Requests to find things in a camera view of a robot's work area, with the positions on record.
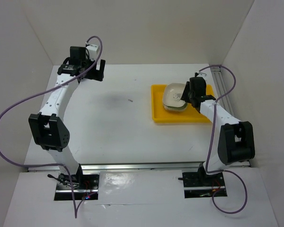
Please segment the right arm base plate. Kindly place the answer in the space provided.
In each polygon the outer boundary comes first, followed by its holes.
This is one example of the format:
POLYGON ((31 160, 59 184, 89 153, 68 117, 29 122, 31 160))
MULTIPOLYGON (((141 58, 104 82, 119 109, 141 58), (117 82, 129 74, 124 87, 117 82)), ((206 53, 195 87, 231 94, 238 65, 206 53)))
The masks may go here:
POLYGON ((197 172, 183 172, 178 178, 183 183, 184 197, 209 198, 215 193, 216 197, 227 197, 225 181, 222 173, 201 178, 197 172))

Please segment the cream panda plate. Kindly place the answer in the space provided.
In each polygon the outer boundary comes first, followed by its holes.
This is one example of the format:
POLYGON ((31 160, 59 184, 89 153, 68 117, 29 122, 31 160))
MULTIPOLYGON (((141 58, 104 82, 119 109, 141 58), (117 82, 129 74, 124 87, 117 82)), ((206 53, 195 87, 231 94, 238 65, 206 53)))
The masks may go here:
POLYGON ((162 102, 165 106, 180 108, 186 103, 181 99, 185 84, 171 83, 167 85, 163 92, 162 102))

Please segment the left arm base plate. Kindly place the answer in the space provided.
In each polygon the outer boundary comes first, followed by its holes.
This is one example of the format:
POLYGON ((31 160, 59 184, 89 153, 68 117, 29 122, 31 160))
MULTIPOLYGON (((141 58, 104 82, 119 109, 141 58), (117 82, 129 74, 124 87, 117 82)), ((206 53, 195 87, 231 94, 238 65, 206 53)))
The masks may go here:
MULTIPOLYGON (((62 175, 54 177, 51 174, 47 175, 48 178, 57 181, 54 200, 55 201, 71 201, 71 184, 66 181, 62 175)), ((98 200, 98 188, 99 188, 99 173, 87 174, 82 176, 81 183, 74 182, 74 198, 76 201, 79 200, 98 200)))

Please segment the green panda plate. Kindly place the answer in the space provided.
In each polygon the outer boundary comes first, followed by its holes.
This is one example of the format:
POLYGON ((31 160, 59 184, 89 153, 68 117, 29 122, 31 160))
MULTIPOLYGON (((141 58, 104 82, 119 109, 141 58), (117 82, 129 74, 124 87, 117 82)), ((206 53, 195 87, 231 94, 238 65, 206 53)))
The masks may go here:
POLYGON ((187 104, 184 104, 183 106, 180 107, 175 107, 175 106, 168 106, 168 105, 163 105, 164 109, 166 111, 170 112, 183 112, 187 109, 187 104))

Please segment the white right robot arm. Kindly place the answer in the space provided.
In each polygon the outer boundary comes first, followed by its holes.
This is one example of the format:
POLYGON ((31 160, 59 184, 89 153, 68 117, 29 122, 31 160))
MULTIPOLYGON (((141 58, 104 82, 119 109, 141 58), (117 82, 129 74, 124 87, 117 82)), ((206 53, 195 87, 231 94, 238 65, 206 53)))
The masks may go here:
POLYGON ((197 170, 197 180, 201 185, 208 185, 231 164, 255 157, 252 124, 235 118, 212 95, 207 95, 204 78, 190 78, 181 100, 190 103, 213 124, 206 161, 197 170))

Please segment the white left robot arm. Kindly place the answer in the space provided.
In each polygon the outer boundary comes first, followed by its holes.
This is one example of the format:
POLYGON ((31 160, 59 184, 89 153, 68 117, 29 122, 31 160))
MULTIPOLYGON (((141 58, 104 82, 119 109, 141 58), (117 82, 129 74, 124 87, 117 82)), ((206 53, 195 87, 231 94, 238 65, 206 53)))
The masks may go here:
POLYGON ((31 114, 28 122, 35 144, 46 150, 60 164, 58 180, 74 189, 84 183, 80 164, 69 149, 70 132, 63 123, 64 113, 74 91, 83 79, 102 81, 105 60, 97 68, 100 47, 87 44, 70 47, 70 56, 58 68, 55 90, 39 113, 31 114))

